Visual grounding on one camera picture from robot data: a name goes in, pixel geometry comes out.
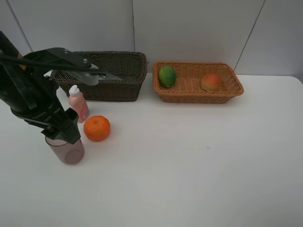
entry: plastic cup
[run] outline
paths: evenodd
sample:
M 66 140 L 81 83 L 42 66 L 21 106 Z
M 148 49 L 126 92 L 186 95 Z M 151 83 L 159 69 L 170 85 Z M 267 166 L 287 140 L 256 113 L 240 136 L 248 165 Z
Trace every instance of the plastic cup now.
M 50 146 L 56 156 L 65 164 L 73 165 L 81 161 L 84 156 L 84 146 L 81 139 L 74 144 L 64 140 L 52 140 L 45 137 L 46 143 Z

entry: dark brown wicker basket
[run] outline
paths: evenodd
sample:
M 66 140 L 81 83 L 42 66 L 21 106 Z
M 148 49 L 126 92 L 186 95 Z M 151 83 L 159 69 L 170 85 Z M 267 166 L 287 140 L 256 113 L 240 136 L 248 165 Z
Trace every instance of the dark brown wicker basket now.
M 95 86 L 85 85 L 65 71 L 57 71 L 53 77 L 69 96 L 69 89 L 77 85 L 88 101 L 133 102 L 136 101 L 147 73 L 147 61 L 139 52 L 75 52 L 99 69 L 117 75 L 123 80 L 99 81 Z

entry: basket rim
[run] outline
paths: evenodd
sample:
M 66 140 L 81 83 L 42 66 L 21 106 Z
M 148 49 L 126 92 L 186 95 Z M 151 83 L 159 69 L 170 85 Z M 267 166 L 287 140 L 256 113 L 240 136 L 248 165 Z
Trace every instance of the basket rim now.
M 138 55 L 143 60 L 143 69 L 140 77 L 138 79 L 134 80 L 102 80 L 99 81 L 98 84 L 126 84 L 126 85 L 137 85 L 143 83 L 145 80 L 146 74 L 147 74 L 147 59 L 144 53 L 141 52 L 129 52 L 129 51 L 75 51 L 73 53 L 86 53 L 86 54 L 96 54 L 96 53 L 107 53 L 107 54 L 121 54 L 121 55 Z M 53 78 L 55 81 L 58 82 L 67 82 L 67 83 L 73 83 L 75 85 L 77 84 L 83 84 L 78 79 L 75 80 L 64 80 L 56 78 L 56 73 L 60 70 L 53 70 L 51 73 L 51 78 Z
M 199 65 L 222 65 L 228 68 L 228 70 L 231 72 L 231 75 L 235 78 L 236 83 L 239 86 L 239 90 L 235 92 L 228 92 L 228 91 L 216 91 L 216 92 L 209 92 L 209 91 L 199 91 L 199 92 L 190 92 L 190 91 L 169 91 L 167 88 L 163 88 L 160 86 L 159 80 L 158 80 L 158 72 L 157 72 L 157 66 L 159 64 L 199 64 Z M 157 92 L 159 95 L 166 95 L 166 96 L 211 96 L 211 97 L 236 97 L 240 96 L 244 93 L 244 88 L 242 84 L 240 83 L 238 77 L 236 76 L 233 69 L 224 62 L 200 62 L 200 61 L 157 61 L 153 65 L 152 69 L 152 81 L 153 81 L 153 88 L 155 92 Z

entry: white wall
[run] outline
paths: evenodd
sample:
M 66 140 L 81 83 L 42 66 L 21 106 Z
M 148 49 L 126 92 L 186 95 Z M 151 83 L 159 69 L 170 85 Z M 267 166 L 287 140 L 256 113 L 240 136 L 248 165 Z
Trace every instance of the white wall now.
M 34 51 L 133 51 L 132 0 L 9 0 Z
M 135 50 L 155 61 L 235 67 L 264 0 L 133 0 Z
M 238 74 L 303 81 L 303 1 L 267 0 L 236 68 Z
M 30 48 L 5 0 L 0 0 L 0 30 L 22 55 L 30 52 Z

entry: green mango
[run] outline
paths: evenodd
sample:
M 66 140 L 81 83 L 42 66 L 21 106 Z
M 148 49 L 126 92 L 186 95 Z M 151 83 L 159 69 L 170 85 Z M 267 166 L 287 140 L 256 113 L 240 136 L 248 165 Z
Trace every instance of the green mango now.
M 163 87 L 171 87 L 176 82 L 176 72 L 169 65 L 165 65 L 161 67 L 159 71 L 159 82 Z

